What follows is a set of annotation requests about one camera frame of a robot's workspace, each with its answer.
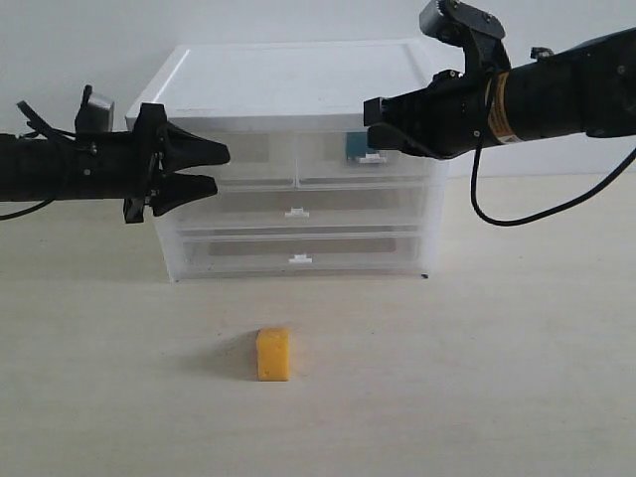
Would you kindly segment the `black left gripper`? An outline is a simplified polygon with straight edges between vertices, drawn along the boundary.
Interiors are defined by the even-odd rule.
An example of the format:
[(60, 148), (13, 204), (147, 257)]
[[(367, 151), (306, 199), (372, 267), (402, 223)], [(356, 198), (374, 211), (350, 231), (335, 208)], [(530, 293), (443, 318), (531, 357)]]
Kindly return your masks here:
[[(77, 144), (87, 148), (77, 154), (79, 197), (121, 199), (124, 221), (143, 223), (150, 183), (158, 169), (159, 138), (165, 172), (231, 161), (225, 144), (167, 123), (163, 105), (143, 102), (130, 131), (77, 133)], [(154, 217), (161, 217), (186, 204), (213, 197), (218, 186), (213, 177), (173, 174), (162, 177), (154, 192), (151, 209)]]

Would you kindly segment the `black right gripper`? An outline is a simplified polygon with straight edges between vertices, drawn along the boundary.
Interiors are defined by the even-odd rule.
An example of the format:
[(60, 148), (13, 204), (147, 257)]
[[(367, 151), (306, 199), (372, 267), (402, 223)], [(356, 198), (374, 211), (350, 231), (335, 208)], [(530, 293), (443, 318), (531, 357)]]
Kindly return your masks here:
[(448, 160), (495, 145), (485, 121), (485, 77), (434, 80), (428, 87), (364, 101), (363, 123), (371, 149)]

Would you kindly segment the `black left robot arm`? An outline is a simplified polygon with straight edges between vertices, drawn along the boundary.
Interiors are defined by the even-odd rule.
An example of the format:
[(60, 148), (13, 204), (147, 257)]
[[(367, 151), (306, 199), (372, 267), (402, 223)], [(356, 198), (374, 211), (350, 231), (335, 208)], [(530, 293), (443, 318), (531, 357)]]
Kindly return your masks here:
[(1, 137), (4, 202), (41, 209), (55, 201), (120, 199), (125, 222), (141, 224), (145, 209), (161, 217), (216, 195), (214, 178), (189, 170), (231, 160), (226, 145), (171, 123), (159, 103), (142, 103), (130, 131), (72, 136), (51, 127), (27, 102), (18, 107), (33, 131)]

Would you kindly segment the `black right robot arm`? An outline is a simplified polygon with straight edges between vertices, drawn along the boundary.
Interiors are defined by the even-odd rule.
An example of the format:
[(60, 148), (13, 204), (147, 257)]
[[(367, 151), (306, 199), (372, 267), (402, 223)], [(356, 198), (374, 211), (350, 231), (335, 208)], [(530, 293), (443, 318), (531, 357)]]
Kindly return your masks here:
[(371, 147), (454, 159), (491, 148), (584, 133), (635, 132), (635, 32), (606, 35), (512, 68), (499, 40), (470, 40), (464, 73), (446, 70), (422, 89), (364, 103)]

